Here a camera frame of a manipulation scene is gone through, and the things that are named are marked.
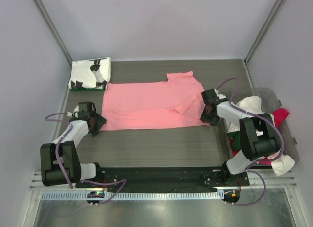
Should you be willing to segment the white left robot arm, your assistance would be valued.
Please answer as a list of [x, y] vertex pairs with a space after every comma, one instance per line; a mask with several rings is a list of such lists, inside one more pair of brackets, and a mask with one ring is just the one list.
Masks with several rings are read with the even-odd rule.
[[96, 111], [93, 102], [80, 102], [72, 112], [59, 113], [70, 117], [69, 121], [53, 119], [57, 113], [45, 118], [67, 124], [66, 130], [54, 141], [40, 147], [41, 178], [44, 186], [73, 185], [87, 180], [93, 187], [100, 187], [104, 175], [98, 163], [81, 163], [76, 151], [83, 137], [95, 137], [107, 120]]

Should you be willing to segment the pink t shirt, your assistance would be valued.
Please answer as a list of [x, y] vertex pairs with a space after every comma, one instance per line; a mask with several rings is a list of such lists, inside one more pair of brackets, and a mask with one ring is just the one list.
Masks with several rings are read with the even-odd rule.
[[108, 85], [102, 131], [202, 126], [204, 88], [193, 72], [168, 73], [167, 81]]

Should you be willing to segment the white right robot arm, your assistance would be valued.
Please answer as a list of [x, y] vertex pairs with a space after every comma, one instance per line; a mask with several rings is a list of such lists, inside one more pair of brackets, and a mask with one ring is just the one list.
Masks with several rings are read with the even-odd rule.
[[239, 127], [241, 150], [221, 166], [223, 184], [233, 185], [244, 172], [259, 160], [284, 150], [284, 141], [268, 113], [255, 114], [233, 104], [227, 98], [218, 98], [214, 89], [201, 93], [205, 107], [200, 120], [216, 126], [220, 119]]

